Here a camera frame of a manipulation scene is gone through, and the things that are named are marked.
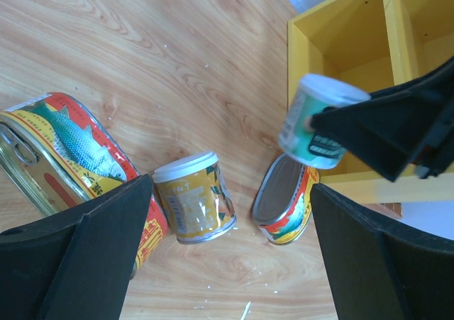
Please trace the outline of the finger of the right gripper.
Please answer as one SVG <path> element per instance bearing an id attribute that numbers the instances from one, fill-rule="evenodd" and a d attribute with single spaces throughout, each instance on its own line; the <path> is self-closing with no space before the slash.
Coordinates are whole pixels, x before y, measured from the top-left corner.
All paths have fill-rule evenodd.
<path id="1" fill-rule="evenodd" d="M 453 163 L 453 60 L 368 101 L 327 108 L 311 127 L 390 182 L 409 164 L 421 179 L 436 177 Z"/>

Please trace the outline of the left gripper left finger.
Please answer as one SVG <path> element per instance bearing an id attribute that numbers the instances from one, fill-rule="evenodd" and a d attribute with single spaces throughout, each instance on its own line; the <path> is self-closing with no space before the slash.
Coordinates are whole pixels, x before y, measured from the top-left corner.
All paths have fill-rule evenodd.
<path id="1" fill-rule="evenodd" d="M 152 192 L 142 175 L 2 232 L 1 318 L 118 319 Z"/>

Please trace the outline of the orange fruit can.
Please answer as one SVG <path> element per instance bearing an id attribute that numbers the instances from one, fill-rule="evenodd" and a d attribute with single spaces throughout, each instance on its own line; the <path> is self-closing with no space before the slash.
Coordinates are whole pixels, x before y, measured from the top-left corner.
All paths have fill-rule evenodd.
<path id="1" fill-rule="evenodd" d="M 235 226 L 236 213 L 216 153 L 170 162 L 157 168 L 152 179 L 179 243 L 210 241 Z"/>

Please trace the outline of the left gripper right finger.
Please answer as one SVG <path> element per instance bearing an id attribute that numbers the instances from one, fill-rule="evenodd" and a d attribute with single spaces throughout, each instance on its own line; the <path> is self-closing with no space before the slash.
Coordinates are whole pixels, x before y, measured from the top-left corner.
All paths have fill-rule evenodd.
<path id="1" fill-rule="evenodd" d="M 452 319 L 453 241 L 324 184 L 310 200 L 339 319 Z"/>

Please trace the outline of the green fruit can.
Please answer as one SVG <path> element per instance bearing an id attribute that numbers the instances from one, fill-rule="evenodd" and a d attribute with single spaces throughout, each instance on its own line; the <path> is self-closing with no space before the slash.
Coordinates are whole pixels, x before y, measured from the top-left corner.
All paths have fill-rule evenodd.
<path id="1" fill-rule="evenodd" d="M 334 168 L 345 149 L 312 127 L 313 115 L 369 99 L 370 94 L 351 84 L 318 74 L 304 75 L 278 135 L 280 148 L 306 166 L 321 170 Z"/>

